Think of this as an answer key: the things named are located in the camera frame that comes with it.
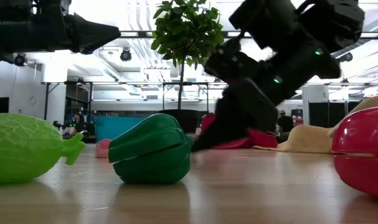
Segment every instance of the potted tree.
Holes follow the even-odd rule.
[[[198,111],[182,110],[184,67],[194,65],[197,69],[224,41],[219,11],[205,3],[206,0],[163,1],[154,15],[157,19],[151,49],[163,55],[163,60],[172,60],[175,67],[181,67],[177,109],[160,113],[174,116],[185,133],[196,131],[200,117]]]

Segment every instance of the straw hat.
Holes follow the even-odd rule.
[[[349,114],[376,106],[378,106],[378,96],[362,101]],[[299,125],[291,130],[288,140],[279,144],[277,148],[260,146],[254,148],[280,152],[331,153],[331,144],[338,125],[333,128]]]

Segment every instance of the green plastic melon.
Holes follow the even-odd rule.
[[[190,170],[193,139],[170,115],[154,114],[112,140],[108,159],[129,184],[173,184]]]
[[[0,183],[25,182],[49,171],[61,157],[72,165],[82,134],[63,140],[52,124],[33,116],[0,114]]]

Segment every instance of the wooden table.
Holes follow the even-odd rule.
[[[328,155],[208,151],[180,184],[129,186],[93,148],[0,186],[0,224],[378,223],[378,202],[341,182]]]

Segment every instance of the pink object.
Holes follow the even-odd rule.
[[[215,120],[215,114],[207,114],[201,123],[201,131],[205,131],[212,122]],[[278,143],[274,136],[263,133],[254,129],[248,129],[249,138],[242,138],[234,140],[219,146],[213,147],[214,149],[238,149],[238,148],[251,148],[252,146],[262,147],[277,147]]]
[[[108,150],[110,147],[111,140],[104,139],[96,144],[96,157],[97,158],[108,158]]]
[[[378,107],[345,118],[335,132],[332,152],[340,178],[378,198]]]

